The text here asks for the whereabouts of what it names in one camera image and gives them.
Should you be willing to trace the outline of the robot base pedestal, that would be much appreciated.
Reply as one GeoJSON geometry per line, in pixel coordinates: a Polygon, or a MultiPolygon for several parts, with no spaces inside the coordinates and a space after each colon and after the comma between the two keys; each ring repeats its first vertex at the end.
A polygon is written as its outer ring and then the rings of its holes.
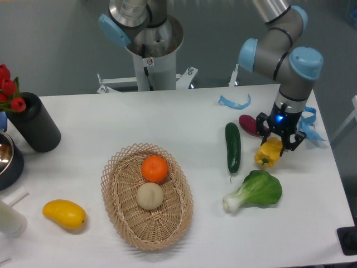
{"type": "Polygon", "coordinates": [[[176,88],[176,53],[184,32],[167,12],[167,1],[110,1],[99,27],[111,42],[131,54],[142,91],[176,88]]]}

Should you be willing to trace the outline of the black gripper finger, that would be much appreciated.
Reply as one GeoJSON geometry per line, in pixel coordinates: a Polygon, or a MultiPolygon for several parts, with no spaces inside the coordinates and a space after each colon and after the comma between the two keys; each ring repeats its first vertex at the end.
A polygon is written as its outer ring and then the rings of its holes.
{"type": "Polygon", "coordinates": [[[266,141],[267,138],[270,136],[271,131],[269,128],[267,128],[264,125],[264,122],[268,119],[268,116],[261,112],[259,115],[256,117],[256,132],[259,134],[259,136],[262,138],[261,145],[263,145],[266,141]]]}
{"type": "Polygon", "coordinates": [[[301,142],[306,138],[306,134],[300,131],[297,131],[295,133],[294,142],[290,141],[290,136],[291,135],[289,135],[288,133],[282,131],[281,133],[282,148],[279,154],[280,156],[282,156],[286,150],[294,151],[301,144],[301,142]]]}

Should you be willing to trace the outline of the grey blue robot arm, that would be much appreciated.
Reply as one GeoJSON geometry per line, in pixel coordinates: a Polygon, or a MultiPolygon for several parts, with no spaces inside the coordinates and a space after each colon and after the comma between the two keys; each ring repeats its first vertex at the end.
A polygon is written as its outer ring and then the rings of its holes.
{"type": "Polygon", "coordinates": [[[271,113],[256,117],[256,130],[266,142],[270,133],[281,138],[281,152],[295,150],[306,138],[297,129],[305,104],[324,63],[314,48],[294,43],[304,33],[308,16],[289,1],[253,1],[268,30],[260,39],[248,39],[240,49],[238,64],[280,84],[271,113]]]}

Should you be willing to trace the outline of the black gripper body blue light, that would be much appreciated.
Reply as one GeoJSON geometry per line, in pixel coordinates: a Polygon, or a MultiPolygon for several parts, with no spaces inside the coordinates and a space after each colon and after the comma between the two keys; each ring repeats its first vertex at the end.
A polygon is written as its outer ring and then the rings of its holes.
{"type": "Polygon", "coordinates": [[[289,112],[285,103],[283,103],[280,108],[274,104],[272,111],[266,120],[268,128],[270,129],[271,133],[275,133],[278,136],[281,136],[282,131],[288,133],[291,135],[290,141],[294,142],[294,135],[298,131],[297,125],[301,114],[302,111],[297,113],[289,112]]]}

